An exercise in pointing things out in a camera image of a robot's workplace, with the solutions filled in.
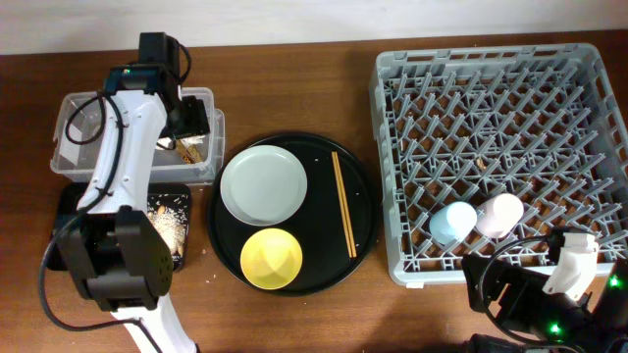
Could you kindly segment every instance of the green led light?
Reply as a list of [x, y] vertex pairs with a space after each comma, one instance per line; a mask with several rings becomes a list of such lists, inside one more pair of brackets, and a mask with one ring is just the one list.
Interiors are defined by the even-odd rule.
[[610, 287], [618, 287], [619, 284], [621, 284], [621, 282], [619, 281], [619, 278], [617, 278], [617, 276], [612, 276], [609, 280], [608, 280], [608, 285], [610, 285]]
[[554, 324], [549, 328], [549, 331], [553, 334], [560, 334], [560, 327], [558, 324]]

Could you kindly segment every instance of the white plate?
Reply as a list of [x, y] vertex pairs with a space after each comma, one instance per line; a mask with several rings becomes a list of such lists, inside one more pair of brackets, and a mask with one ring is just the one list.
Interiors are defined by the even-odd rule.
[[303, 203], [307, 176], [301, 163], [277, 146], [254, 146], [225, 167], [220, 192], [240, 221], [267, 227], [287, 220]]

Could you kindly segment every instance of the chopsticks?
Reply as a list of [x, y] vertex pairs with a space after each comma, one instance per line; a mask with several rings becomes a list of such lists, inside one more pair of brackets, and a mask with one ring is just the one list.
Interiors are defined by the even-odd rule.
[[351, 227], [351, 217], [349, 216], [349, 207], [346, 203], [346, 194], [344, 193], [344, 181], [342, 181], [342, 171], [340, 170], [340, 160], [338, 152], [332, 152], [332, 160], [334, 161], [334, 174], [336, 175], [336, 187], [338, 188], [338, 199], [340, 201], [340, 212], [342, 213], [342, 226], [344, 227], [344, 239], [346, 240], [346, 249], [349, 253], [349, 259], [357, 257], [355, 252], [355, 241], [353, 240], [353, 228]]

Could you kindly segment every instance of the brown wooden surface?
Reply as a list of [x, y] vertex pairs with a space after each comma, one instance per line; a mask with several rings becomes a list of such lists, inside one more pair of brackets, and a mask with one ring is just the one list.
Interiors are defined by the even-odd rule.
[[[321, 133], [354, 152], [379, 189], [368, 80], [380, 52], [564, 42], [590, 42], [600, 49], [628, 116], [628, 31], [193, 48], [186, 85], [213, 90], [216, 106], [227, 116], [228, 158], [271, 132]], [[133, 51], [0, 57], [0, 351], [135, 351], [123, 328], [71, 333], [54, 327], [35, 291], [57, 201], [68, 183], [49, 168], [61, 101], [71, 92], [101, 88], [110, 67], [134, 57]], [[183, 327], [203, 352], [435, 352], [475, 332], [497, 335], [483, 315], [468, 308], [464, 285], [410, 290], [394, 284], [381, 230], [363, 265], [331, 290], [301, 298], [253, 290], [213, 253], [203, 223], [210, 193], [211, 187], [193, 191], [187, 263], [171, 289]], [[50, 274], [47, 287], [54, 310], [68, 322], [111, 318], [79, 299], [67, 274]], [[597, 279], [592, 290], [601, 288]]]

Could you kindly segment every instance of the pink cup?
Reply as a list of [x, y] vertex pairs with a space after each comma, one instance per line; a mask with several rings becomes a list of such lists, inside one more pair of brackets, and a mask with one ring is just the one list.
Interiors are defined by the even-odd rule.
[[493, 239], [507, 235], [523, 216], [523, 203], [517, 196], [509, 193], [500, 194], [478, 207], [475, 229]]

